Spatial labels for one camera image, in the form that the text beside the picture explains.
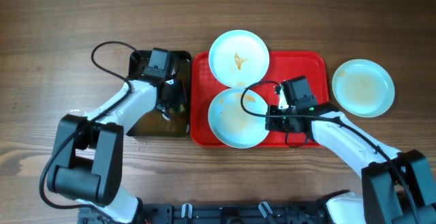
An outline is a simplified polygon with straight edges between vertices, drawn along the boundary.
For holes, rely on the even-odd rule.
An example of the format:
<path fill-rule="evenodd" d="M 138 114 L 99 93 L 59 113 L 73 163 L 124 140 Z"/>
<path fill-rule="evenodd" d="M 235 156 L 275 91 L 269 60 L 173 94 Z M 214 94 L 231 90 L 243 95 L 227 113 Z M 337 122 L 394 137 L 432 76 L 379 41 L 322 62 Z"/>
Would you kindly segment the light blue plate with scrap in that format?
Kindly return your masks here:
<path fill-rule="evenodd" d="M 230 88 L 247 87 L 267 73 L 270 55 L 264 41 L 246 30 L 220 35 L 211 45 L 208 65 L 214 77 Z"/>

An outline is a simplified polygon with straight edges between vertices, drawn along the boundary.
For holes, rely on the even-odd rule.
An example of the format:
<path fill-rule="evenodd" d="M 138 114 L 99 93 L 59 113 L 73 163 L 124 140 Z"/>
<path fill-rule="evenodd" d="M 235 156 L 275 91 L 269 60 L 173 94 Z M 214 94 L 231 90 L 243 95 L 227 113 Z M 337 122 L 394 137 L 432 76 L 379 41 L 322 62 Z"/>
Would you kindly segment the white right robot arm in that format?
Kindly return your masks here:
<path fill-rule="evenodd" d="M 271 105 L 266 128 L 304 133 L 350 166 L 362 195 L 335 193 L 324 207 L 331 223 L 434 223 L 435 179 L 418 150 L 401 152 L 364 132 L 331 103 L 304 109 Z"/>

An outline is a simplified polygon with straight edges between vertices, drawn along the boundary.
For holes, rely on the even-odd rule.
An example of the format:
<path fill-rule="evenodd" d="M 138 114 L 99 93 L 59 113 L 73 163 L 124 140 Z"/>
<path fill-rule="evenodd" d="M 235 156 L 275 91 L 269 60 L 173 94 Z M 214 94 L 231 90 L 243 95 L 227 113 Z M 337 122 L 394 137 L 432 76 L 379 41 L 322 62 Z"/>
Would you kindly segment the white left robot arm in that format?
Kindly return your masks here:
<path fill-rule="evenodd" d="M 60 208 L 45 192 L 76 200 L 111 223 L 142 223 L 142 200 L 121 186 L 123 139 L 147 113 L 169 116 L 186 103 L 185 85 L 176 80 L 151 84 L 130 80 L 100 108 L 59 122 L 50 159 L 40 178 L 40 196 Z"/>

